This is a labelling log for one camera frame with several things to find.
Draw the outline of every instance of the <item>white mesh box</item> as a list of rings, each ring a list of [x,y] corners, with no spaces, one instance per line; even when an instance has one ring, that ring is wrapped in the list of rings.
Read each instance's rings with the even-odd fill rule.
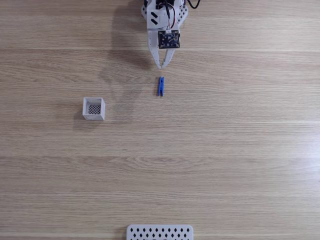
[[[105,120],[106,104],[102,97],[84,97],[82,115],[86,120]]]
[[[194,240],[190,225],[134,224],[126,229],[126,240]]]

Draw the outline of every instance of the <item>wooden table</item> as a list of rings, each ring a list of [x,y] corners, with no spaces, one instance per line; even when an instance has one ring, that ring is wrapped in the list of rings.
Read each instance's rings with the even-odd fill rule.
[[[202,0],[162,70],[142,2],[0,1],[0,239],[319,240],[320,1]]]

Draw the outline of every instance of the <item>blue clothespin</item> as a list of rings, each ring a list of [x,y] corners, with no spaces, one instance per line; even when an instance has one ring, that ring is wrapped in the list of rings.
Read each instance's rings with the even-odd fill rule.
[[[158,96],[160,96],[160,93],[161,93],[161,96],[164,95],[164,89],[165,89],[165,77],[160,77]]]

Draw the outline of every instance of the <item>small white basket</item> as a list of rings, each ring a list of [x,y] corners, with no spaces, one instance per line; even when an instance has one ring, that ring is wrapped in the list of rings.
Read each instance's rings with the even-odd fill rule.
[[[86,120],[105,120],[106,104],[102,97],[84,97],[82,115]]]

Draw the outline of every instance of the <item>white perforated tray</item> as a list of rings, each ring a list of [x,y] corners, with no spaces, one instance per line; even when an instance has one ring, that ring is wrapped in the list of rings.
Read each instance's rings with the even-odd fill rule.
[[[190,225],[134,224],[126,229],[126,240],[194,240]]]

